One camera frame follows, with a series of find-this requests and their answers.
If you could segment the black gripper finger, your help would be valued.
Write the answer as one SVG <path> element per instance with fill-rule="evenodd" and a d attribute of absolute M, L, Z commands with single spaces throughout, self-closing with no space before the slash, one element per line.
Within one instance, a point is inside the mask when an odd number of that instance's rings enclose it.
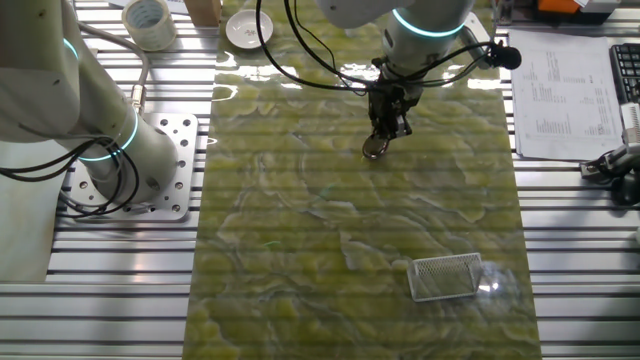
<path fill-rule="evenodd" d="M 412 128 L 409 122 L 407 121 L 405 115 L 402 115 L 402 114 L 398 115 L 395 118 L 393 124 L 394 124 L 394 130 L 392 132 L 393 138 L 406 137 L 413 133 Z"/>
<path fill-rule="evenodd" d="M 388 142 L 394 134 L 394 121 L 388 117 L 378 117 L 372 120 L 372 138 L 378 141 Z"/>

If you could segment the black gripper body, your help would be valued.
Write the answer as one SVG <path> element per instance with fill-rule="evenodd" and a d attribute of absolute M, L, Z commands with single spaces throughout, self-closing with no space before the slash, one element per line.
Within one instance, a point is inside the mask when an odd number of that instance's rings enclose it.
<path fill-rule="evenodd" d="M 421 98 L 421 88 L 413 85 L 377 85 L 368 95 L 371 120 L 405 117 Z"/>

